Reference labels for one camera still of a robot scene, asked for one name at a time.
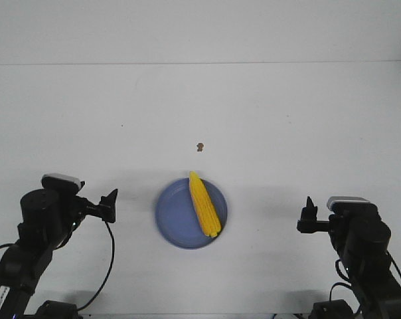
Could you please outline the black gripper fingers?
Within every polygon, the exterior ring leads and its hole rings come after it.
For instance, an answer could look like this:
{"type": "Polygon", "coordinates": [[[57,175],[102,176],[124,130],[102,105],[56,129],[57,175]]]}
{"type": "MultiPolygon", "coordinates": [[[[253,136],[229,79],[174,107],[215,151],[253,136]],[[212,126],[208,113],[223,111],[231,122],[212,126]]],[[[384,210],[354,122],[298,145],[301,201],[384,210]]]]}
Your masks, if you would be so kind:
{"type": "Polygon", "coordinates": [[[310,196],[307,196],[305,207],[301,210],[301,216],[297,221],[297,230],[300,233],[314,233],[317,231],[318,207],[313,203],[310,196]]]}

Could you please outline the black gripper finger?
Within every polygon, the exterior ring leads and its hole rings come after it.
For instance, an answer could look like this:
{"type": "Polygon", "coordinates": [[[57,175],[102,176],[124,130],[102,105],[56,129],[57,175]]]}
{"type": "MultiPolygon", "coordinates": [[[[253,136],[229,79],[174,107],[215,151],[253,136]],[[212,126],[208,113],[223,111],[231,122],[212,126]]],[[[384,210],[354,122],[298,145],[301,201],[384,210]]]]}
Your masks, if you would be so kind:
{"type": "Polygon", "coordinates": [[[115,208],[117,197],[118,189],[114,189],[107,196],[101,196],[100,205],[103,207],[115,208]]]}
{"type": "Polygon", "coordinates": [[[115,223],[116,222],[116,208],[115,207],[100,207],[100,215],[103,222],[115,223]]]}

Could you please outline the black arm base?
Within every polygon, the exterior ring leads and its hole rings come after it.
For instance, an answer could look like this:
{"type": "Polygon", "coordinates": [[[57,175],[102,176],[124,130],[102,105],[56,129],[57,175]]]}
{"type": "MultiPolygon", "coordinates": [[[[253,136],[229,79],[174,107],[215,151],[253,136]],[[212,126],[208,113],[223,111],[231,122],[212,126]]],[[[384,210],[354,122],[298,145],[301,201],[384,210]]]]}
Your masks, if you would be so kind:
{"type": "Polygon", "coordinates": [[[316,302],[308,319],[353,319],[352,308],[342,299],[316,302]]]}
{"type": "Polygon", "coordinates": [[[38,308],[34,318],[79,319],[80,315],[75,304],[47,300],[38,308]]]}

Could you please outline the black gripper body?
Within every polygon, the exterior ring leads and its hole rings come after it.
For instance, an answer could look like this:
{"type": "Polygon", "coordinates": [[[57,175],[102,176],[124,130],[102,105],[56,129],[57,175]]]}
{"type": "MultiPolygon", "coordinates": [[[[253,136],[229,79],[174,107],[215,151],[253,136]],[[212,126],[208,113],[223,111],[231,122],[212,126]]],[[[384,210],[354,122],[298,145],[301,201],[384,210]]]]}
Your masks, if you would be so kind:
{"type": "Polygon", "coordinates": [[[345,246],[352,216],[351,212],[333,213],[328,221],[318,220],[317,223],[320,224],[321,231],[328,232],[333,246],[345,246]]]}
{"type": "Polygon", "coordinates": [[[100,208],[97,205],[94,205],[85,197],[74,196],[72,199],[73,223],[79,226],[87,215],[103,219],[100,208]]]}

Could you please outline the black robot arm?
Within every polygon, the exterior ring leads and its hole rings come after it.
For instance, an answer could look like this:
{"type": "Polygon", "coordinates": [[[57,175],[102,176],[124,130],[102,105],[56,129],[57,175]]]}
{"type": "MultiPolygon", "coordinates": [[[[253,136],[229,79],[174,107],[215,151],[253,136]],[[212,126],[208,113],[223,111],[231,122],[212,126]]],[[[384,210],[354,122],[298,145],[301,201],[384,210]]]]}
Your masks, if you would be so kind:
{"type": "Polygon", "coordinates": [[[401,278],[390,271],[396,265],[388,251],[391,230],[378,207],[362,197],[332,196],[327,208],[328,220],[320,221],[317,206],[307,198],[297,230],[329,235],[339,257],[339,284],[353,292],[359,308],[354,311],[345,300],[330,298],[314,303],[310,318],[401,318],[401,278]]]}
{"type": "Polygon", "coordinates": [[[25,318],[26,307],[53,252],[67,244],[87,215],[107,225],[114,223],[117,197],[115,189],[95,205],[75,194],[36,189],[21,198],[19,238],[0,260],[0,318],[25,318]]]}

